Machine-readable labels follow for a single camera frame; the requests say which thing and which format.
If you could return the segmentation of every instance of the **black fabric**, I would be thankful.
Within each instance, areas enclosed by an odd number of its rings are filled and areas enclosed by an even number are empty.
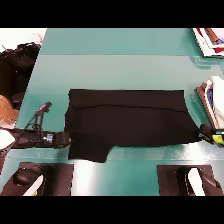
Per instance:
[[[184,91],[71,89],[65,131],[69,159],[105,162],[112,146],[166,146],[200,141]]]

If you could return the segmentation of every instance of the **table surface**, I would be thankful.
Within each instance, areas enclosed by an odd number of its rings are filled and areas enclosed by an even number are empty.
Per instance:
[[[195,87],[223,78],[224,60],[203,58],[190,29],[48,29],[26,91],[18,128],[51,101],[43,128],[63,131],[71,88],[185,90],[192,119],[209,123]],[[104,164],[67,160],[64,149],[11,150],[0,188],[20,162],[74,163],[72,195],[159,195],[158,164],[211,164],[224,187],[224,150],[204,141],[166,147],[114,147]]]

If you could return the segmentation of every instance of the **yellow tag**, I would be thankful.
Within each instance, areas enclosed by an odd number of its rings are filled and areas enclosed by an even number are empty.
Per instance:
[[[222,135],[212,135],[213,140],[218,144],[224,144]]]
[[[32,196],[37,196],[37,191],[35,191],[35,192],[32,194]]]

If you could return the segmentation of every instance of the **stack of cloth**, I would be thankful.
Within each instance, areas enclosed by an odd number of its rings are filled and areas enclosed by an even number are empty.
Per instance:
[[[192,28],[204,57],[224,58],[224,28]]]
[[[206,83],[196,88],[208,118],[215,129],[224,128],[224,80],[212,76]]]

